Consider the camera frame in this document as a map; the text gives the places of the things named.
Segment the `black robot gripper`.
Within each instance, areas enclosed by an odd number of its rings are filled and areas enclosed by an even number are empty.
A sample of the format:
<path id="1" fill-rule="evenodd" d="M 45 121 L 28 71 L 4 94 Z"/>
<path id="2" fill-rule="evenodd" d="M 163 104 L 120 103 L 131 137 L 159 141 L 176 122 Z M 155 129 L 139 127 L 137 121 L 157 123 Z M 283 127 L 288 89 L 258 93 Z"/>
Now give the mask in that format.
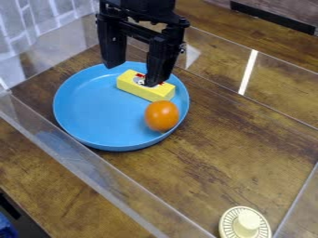
<path id="1" fill-rule="evenodd" d="M 169 78 L 184 51 L 184 31 L 189 26 L 175 12 L 175 0 L 99 0 L 97 41 L 108 69 L 125 62 L 127 37 L 149 43 L 145 86 Z"/>

